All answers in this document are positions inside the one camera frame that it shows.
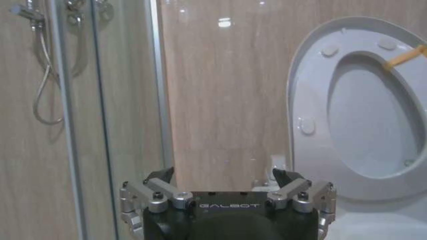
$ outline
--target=wood-grain wall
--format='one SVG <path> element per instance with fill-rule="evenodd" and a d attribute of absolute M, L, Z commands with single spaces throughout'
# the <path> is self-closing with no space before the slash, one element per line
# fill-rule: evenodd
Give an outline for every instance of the wood-grain wall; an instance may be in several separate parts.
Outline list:
<path fill-rule="evenodd" d="M 0 2 L 0 239 L 77 239 L 64 125 L 33 117 L 43 70 L 32 53 L 29 22 Z M 45 118 L 61 116 L 60 92 L 49 83 L 40 100 Z"/>

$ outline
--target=shower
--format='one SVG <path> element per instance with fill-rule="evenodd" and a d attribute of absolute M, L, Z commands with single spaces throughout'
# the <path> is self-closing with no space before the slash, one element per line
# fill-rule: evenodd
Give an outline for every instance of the shower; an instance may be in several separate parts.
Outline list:
<path fill-rule="evenodd" d="M 97 21 L 101 25 L 107 24 L 115 15 L 113 7 L 107 0 L 95 0 L 95 11 L 97 13 Z M 84 36 L 84 6 L 85 0 L 64 0 L 64 7 L 67 8 L 67 25 L 68 31 L 76 35 L 76 56 L 71 69 L 72 77 L 77 77 L 85 70 L 87 67 L 87 56 L 85 56 L 85 36 Z M 36 95 L 32 102 L 32 113 L 35 118 L 44 125 L 56 125 L 63 122 L 64 117 L 49 120 L 44 118 L 39 111 L 40 98 L 44 93 L 44 89 L 48 81 L 53 81 L 60 89 L 60 78 L 56 71 L 55 60 L 52 57 L 52 46 L 51 38 L 52 32 L 49 28 L 49 19 L 40 12 L 40 0 L 27 0 L 25 5 L 15 4 L 9 9 L 11 13 L 21 16 L 29 20 L 29 27 L 32 31 L 32 50 L 43 69 L 43 78 L 39 84 Z"/>

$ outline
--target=shower glass panel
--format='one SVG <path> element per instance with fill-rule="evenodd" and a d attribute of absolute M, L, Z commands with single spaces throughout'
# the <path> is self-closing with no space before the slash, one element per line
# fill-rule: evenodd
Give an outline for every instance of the shower glass panel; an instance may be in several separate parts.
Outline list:
<path fill-rule="evenodd" d="M 51 2 L 59 20 L 56 49 L 63 51 L 64 117 L 81 232 L 87 239 L 131 239 L 120 221 L 120 186 L 124 181 L 141 182 L 172 161 L 161 122 L 165 101 L 159 98 L 159 93 L 164 97 L 157 86 L 161 61 L 155 55 L 151 1 Z M 73 9 L 81 13 L 77 20 Z M 79 35 L 84 36 L 84 71 L 73 76 Z"/>

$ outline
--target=toilet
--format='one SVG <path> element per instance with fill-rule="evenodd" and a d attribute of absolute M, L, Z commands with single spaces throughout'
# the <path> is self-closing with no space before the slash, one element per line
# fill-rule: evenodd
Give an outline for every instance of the toilet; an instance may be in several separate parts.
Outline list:
<path fill-rule="evenodd" d="M 346 17 L 295 53 L 287 81 L 292 168 L 338 188 L 330 240 L 427 239 L 427 43 Z"/>

